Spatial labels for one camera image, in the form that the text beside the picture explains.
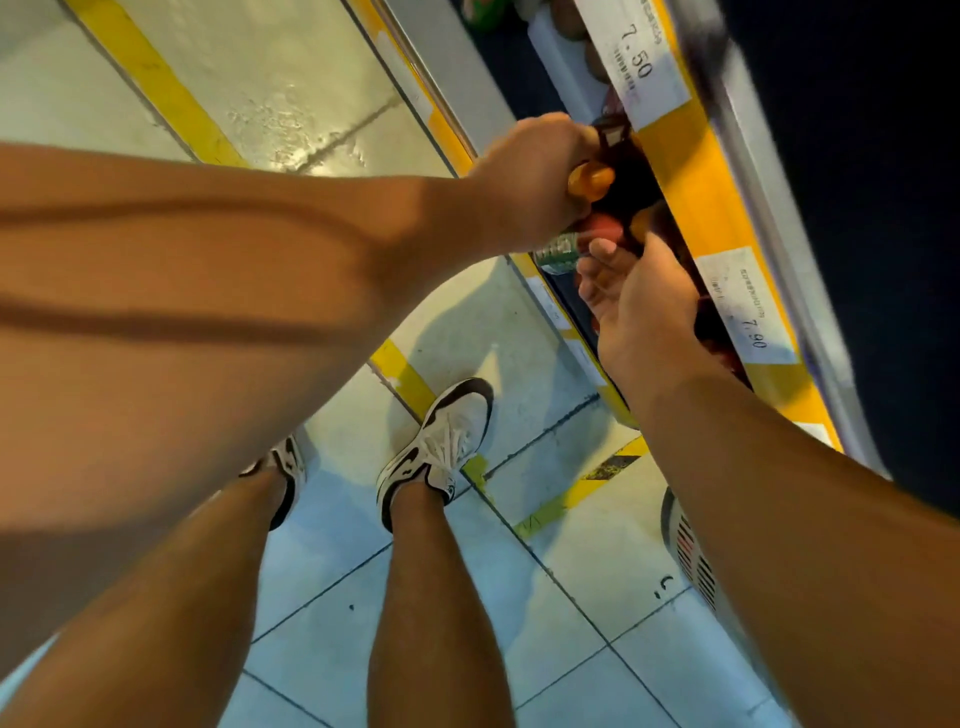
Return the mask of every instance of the white sneaker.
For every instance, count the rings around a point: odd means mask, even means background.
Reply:
[[[270,452],[261,457],[246,470],[240,473],[240,477],[247,477],[254,473],[259,473],[264,467],[269,467],[267,458],[271,458],[276,468],[283,474],[287,481],[287,492],[283,496],[283,501],[274,513],[270,521],[270,530],[280,528],[290,511],[294,509],[297,501],[300,499],[300,491],[303,490],[303,484],[306,482],[306,463],[303,455],[300,453],[300,445],[297,444],[297,438],[292,434],[283,438],[283,442],[270,448]]]
[[[493,413],[493,388],[471,377],[443,392],[427,410],[420,432],[387,463],[376,479],[376,503],[384,527],[393,532],[390,504],[400,486],[418,478],[453,500],[456,473],[480,449]]]

